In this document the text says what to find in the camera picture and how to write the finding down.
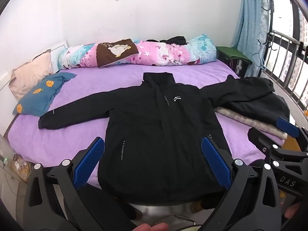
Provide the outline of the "person's right hand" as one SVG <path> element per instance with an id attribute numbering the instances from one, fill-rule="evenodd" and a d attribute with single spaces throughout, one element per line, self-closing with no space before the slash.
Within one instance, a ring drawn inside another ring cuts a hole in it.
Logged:
<path id="1" fill-rule="evenodd" d="M 301 206 L 301 202 L 298 202 L 288 207 L 284 213 L 284 217 L 288 219 L 293 218 L 293 216 L 295 215 L 296 211 L 299 209 L 300 206 Z"/>

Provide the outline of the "person's left hand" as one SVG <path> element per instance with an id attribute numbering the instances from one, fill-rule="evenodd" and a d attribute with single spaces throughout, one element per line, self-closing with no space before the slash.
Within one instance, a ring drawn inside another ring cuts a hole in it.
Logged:
<path id="1" fill-rule="evenodd" d="M 169 225 L 167 223 L 160 223 L 154 226 L 150 226 L 146 223 L 143 223 L 133 229 L 133 231 L 168 231 L 168 230 L 169 230 Z"/>

